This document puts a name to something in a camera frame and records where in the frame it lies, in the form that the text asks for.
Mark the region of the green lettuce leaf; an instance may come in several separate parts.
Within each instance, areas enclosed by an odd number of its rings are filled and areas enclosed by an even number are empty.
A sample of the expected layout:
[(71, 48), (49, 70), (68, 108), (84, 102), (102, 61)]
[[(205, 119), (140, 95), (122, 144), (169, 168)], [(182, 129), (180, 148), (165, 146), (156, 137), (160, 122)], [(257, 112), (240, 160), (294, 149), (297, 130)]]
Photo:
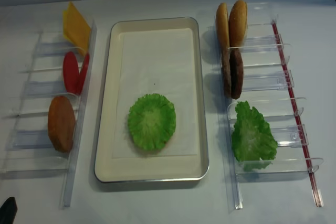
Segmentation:
[(175, 106), (161, 94), (145, 94), (130, 107), (127, 123), (137, 148), (159, 151), (176, 130)]
[(243, 171), (266, 168), (276, 158), (278, 143), (269, 123), (247, 101), (235, 106), (237, 120), (232, 133), (232, 150)]

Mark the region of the left brown meat patty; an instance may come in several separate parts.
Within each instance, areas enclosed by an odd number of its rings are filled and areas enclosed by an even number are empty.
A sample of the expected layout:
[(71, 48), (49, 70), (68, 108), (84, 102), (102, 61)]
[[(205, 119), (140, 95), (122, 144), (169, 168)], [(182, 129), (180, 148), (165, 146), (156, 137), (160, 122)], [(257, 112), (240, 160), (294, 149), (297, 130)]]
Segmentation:
[(231, 98), (232, 97), (232, 81), (231, 81), (228, 49), (223, 49), (222, 50), (221, 62), (222, 62), (224, 94), (225, 94), (225, 97)]

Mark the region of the brown meat patty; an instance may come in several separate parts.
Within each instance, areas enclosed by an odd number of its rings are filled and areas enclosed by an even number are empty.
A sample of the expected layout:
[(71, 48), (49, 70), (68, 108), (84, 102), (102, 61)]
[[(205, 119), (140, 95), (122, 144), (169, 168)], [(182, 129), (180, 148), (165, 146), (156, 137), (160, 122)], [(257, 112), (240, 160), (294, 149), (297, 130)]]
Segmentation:
[(242, 92), (244, 80), (244, 65), (238, 48), (230, 52), (231, 98), (238, 99)]
[(232, 81), (231, 81), (228, 49), (223, 49), (222, 50), (221, 62), (222, 62), (224, 94), (225, 94), (225, 97), (231, 98), (232, 97)]

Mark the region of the right brown meat patty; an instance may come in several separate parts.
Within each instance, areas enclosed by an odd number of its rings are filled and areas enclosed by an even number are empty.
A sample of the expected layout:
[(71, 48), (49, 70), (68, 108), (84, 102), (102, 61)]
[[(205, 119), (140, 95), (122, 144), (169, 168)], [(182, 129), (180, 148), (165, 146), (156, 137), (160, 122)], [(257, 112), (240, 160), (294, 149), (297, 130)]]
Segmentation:
[(238, 48), (230, 52), (231, 98), (238, 99), (242, 92), (244, 80), (244, 65)]

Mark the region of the right red tomato slice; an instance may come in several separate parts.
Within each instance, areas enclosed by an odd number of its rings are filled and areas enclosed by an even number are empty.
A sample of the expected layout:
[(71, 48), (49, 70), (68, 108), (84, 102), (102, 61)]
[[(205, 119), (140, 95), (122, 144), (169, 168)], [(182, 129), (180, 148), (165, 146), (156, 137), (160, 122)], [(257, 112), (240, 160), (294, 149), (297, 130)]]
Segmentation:
[(90, 61), (90, 54), (86, 53), (85, 58), (83, 60), (82, 66), (81, 66), (81, 70), (79, 72), (79, 77), (77, 80), (77, 84), (76, 84), (76, 94), (80, 95), (82, 93), (83, 90), (83, 86), (85, 83), (85, 79), (86, 79), (86, 75), (87, 75), (87, 71), (88, 71), (88, 67), (89, 67), (89, 61)]

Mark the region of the red tomato slice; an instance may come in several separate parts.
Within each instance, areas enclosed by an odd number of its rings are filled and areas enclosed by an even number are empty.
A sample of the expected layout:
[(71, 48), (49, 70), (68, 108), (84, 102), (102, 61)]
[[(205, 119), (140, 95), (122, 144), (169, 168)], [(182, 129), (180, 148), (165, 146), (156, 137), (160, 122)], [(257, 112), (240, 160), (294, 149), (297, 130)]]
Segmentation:
[(69, 93), (77, 93), (77, 81), (79, 77), (78, 62), (75, 54), (69, 51), (65, 54), (62, 66), (63, 80)]
[(77, 84), (76, 84), (76, 94), (80, 95), (82, 93), (83, 90), (83, 86), (85, 83), (85, 79), (86, 79), (86, 75), (87, 75), (87, 71), (88, 71), (88, 67), (89, 67), (89, 61), (90, 61), (90, 54), (86, 53), (85, 58), (83, 60), (82, 66), (81, 66), (81, 70), (79, 72), (79, 77), (77, 80)]

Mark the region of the green lettuce leaf in rack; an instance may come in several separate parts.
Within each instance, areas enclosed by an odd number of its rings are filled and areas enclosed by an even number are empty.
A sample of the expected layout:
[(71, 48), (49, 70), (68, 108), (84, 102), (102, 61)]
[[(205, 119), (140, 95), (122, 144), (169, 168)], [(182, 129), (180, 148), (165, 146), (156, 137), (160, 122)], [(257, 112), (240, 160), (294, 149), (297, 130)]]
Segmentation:
[(232, 133), (232, 150), (243, 171), (266, 168), (276, 158), (278, 143), (269, 123), (247, 101), (235, 106), (237, 120)]

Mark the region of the left red tomato slice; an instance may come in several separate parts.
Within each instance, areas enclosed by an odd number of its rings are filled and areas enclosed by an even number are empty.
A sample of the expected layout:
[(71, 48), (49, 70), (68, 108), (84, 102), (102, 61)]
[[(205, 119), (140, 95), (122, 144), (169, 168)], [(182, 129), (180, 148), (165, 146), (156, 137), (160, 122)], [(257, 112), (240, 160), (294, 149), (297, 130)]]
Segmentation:
[(69, 93), (77, 93), (77, 81), (79, 77), (78, 62), (75, 54), (69, 51), (65, 54), (62, 66), (63, 80)]

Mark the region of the white paper tray liner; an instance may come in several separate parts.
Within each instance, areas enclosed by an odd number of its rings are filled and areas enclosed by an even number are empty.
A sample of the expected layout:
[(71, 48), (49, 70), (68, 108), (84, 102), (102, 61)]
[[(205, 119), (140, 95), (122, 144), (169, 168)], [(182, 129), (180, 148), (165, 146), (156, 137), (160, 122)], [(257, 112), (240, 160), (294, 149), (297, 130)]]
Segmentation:
[(188, 28), (124, 33), (112, 157), (141, 157), (127, 127), (130, 107), (148, 93), (174, 104), (176, 130), (158, 156), (194, 155), (198, 116), (193, 34)]

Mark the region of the cream metal tray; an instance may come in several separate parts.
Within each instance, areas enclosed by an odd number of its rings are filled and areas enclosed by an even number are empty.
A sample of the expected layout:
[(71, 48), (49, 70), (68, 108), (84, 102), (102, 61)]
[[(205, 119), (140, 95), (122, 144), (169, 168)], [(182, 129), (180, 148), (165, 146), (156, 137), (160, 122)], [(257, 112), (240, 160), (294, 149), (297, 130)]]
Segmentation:
[[(158, 156), (157, 153), (162, 149), (159, 151), (143, 151), (135, 146), (140, 151), (145, 152), (145, 155), (128, 158), (112, 157), (115, 126), (117, 122), (124, 33), (185, 28), (192, 31), (194, 44), (199, 133), (198, 150), (196, 154)], [(202, 61), (199, 43), (198, 23), (191, 17), (123, 21), (113, 25), (107, 55), (102, 105), (100, 108), (101, 114), (99, 118), (97, 151), (94, 162), (94, 173), (97, 180), (103, 183), (165, 182), (200, 180), (205, 176), (209, 167), (209, 158), (203, 95)]]

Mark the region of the left bun half right rack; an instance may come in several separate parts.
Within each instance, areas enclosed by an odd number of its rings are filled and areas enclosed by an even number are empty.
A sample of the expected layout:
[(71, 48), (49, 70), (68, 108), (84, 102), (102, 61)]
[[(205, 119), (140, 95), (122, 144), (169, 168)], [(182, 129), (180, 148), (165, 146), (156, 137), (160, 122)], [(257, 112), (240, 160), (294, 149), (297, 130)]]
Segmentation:
[(226, 3), (220, 3), (216, 11), (216, 31), (217, 39), (222, 49), (230, 46), (228, 12)]

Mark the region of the bun half rack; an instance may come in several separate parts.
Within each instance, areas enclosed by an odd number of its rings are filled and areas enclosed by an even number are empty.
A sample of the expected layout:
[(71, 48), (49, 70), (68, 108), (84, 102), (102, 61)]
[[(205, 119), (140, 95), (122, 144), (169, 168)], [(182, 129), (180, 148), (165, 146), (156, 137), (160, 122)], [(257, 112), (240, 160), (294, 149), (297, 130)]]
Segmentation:
[(220, 3), (216, 11), (216, 31), (217, 39), (222, 49), (230, 46), (228, 12), (226, 3)]
[(229, 42), (231, 47), (243, 44), (247, 27), (247, 4), (244, 0), (237, 0), (229, 16)]

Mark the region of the clear acrylic right rack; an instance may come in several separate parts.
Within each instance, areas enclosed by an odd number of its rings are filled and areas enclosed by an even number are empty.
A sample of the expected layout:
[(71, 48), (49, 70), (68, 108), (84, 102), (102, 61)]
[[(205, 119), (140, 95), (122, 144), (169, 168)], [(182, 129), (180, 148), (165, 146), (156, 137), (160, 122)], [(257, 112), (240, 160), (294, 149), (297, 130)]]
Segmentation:
[[(309, 154), (304, 114), (306, 99), (296, 97), (292, 72), (288, 63), (292, 46), (283, 42), (277, 28), (278, 16), (269, 3), (248, 4), (247, 28), (240, 47), (229, 52), (241, 54), (244, 64), (242, 93), (238, 99), (224, 94), (222, 53), (217, 39), (216, 10), (211, 12), (211, 25), (206, 33), (209, 46), (207, 56), (212, 71), (205, 75), (205, 91), (211, 93), (207, 110), (217, 116), (217, 139), (224, 164), (225, 184), (229, 206), (243, 208), (241, 186), (246, 183), (265, 185), (268, 182), (299, 181), (309, 179), (315, 205), (322, 207), (322, 198), (314, 178), (323, 159)], [(232, 148), (232, 134), (237, 121), (236, 109), (249, 104), (268, 123), (277, 142), (272, 159), (239, 161)]]

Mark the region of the clear acrylic rack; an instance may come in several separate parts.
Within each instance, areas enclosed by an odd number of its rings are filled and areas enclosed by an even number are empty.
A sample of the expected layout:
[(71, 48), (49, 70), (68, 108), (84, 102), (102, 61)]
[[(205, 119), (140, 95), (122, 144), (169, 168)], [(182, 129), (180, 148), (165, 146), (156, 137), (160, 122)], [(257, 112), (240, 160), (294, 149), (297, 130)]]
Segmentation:
[[(265, 185), (268, 182), (299, 181), (309, 179), (315, 205), (322, 207), (322, 198), (314, 178), (323, 159), (309, 154), (304, 114), (306, 99), (296, 97), (292, 72), (288, 63), (292, 46), (283, 42), (277, 28), (278, 16), (269, 3), (248, 4), (247, 28), (240, 47), (229, 52), (241, 54), (244, 64), (242, 93), (238, 99), (224, 94), (222, 53), (217, 39), (216, 10), (211, 12), (211, 25), (206, 33), (209, 46), (207, 56), (212, 71), (205, 75), (205, 91), (211, 93), (207, 110), (217, 116), (217, 139), (224, 164), (225, 184), (229, 206), (243, 208), (241, 186), (246, 183)], [(268, 123), (277, 142), (272, 159), (239, 161), (232, 148), (232, 134), (237, 121), (236, 109), (249, 104)]]
[[(6, 55), (1, 60), (1, 180), (61, 177), (61, 208), (71, 204), (90, 82), (88, 74), (81, 94), (67, 91), (62, 66), (65, 54), (73, 52), (78, 67), (91, 70), (79, 51), (51, 24), (13, 34), (1, 47)], [(55, 150), (48, 137), (49, 106), (60, 95), (70, 101), (76, 118), (69, 153)]]

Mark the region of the brown bun in left rack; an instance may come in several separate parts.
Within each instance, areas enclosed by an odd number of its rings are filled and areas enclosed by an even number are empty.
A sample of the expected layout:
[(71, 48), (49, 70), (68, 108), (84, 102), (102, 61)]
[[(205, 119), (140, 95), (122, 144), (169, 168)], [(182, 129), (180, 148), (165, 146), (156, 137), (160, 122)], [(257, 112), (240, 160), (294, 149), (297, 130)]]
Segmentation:
[(69, 153), (73, 146), (75, 113), (69, 99), (60, 95), (53, 98), (48, 111), (48, 136), (55, 150)]

